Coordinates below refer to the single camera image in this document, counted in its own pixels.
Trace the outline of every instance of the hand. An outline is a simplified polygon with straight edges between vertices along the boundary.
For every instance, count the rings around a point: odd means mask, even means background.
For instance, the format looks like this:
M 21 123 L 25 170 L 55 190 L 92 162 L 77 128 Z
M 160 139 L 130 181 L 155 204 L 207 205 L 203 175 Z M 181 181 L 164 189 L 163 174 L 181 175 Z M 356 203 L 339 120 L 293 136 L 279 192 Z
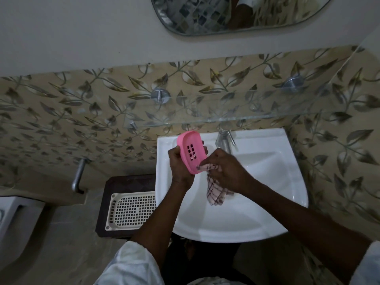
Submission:
M 203 147 L 206 155 L 209 153 L 207 147 Z M 180 147 L 174 147 L 168 151 L 169 154 L 169 163 L 171 168 L 172 184 L 181 185 L 186 191 L 190 189 L 194 182 L 194 175 L 192 175 L 186 165 L 181 159 L 181 150 Z
M 215 164 L 221 167 L 221 172 L 211 170 L 210 176 L 219 181 L 223 188 L 236 193 L 246 195 L 252 187 L 261 183 L 252 177 L 232 155 L 222 149 L 216 149 L 209 157 L 201 162 L 201 165 Z
M 253 24 L 250 24 L 250 19 L 252 16 L 253 10 L 250 6 L 246 4 L 241 4 L 236 7 L 232 17 L 228 23 L 229 30 L 236 30 L 241 28 L 252 27 Z

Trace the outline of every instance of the gray tile floor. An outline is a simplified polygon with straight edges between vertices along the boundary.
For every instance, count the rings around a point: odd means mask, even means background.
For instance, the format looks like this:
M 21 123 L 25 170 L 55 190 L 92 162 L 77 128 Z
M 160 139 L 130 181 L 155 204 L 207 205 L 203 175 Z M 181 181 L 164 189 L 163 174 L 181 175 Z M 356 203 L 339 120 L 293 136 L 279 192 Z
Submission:
M 103 190 L 85 205 L 44 210 L 20 258 L 0 272 L 2 285 L 92 285 L 124 240 L 99 238 Z M 290 235 L 241 245 L 234 267 L 257 285 L 308 285 L 300 244 Z

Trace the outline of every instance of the white toilet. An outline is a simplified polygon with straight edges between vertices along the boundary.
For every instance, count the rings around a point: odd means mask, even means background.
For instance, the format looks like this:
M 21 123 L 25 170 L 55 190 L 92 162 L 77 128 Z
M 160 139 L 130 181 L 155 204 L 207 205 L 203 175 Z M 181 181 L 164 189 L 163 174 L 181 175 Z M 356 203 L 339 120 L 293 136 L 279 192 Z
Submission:
M 23 197 L 0 197 L 0 271 L 20 257 L 45 203 Z

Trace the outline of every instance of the white sleeve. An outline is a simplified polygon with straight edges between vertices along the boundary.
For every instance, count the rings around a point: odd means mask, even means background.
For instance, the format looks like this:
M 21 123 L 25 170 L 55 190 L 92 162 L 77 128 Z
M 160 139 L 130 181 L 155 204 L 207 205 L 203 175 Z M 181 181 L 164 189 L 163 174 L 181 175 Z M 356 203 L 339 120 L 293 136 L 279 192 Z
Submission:
M 251 8 L 254 8 L 258 4 L 261 3 L 262 0 L 239 0 L 239 2 L 236 4 L 236 7 L 241 4 L 246 4 L 247 6 L 250 6 Z
M 152 254 L 140 244 L 126 242 L 95 285 L 164 285 Z
M 356 268 L 349 285 L 380 284 L 380 242 L 373 242 Z

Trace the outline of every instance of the forearm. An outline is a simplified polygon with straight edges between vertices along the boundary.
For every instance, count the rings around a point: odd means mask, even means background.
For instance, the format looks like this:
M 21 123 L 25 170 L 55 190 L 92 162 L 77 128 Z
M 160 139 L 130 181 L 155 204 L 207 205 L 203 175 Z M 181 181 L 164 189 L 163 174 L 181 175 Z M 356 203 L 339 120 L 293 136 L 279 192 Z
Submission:
M 258 184 L 244 194 L 294 234 L 332 273 L 348 284 L 371 241 L 333 220 Z
M 153 255 L 160 268 L 185 194 L 186 190 L 180 183 L 172 184 L 153 214 L 131 238 L 131 241 L 141 244 Z

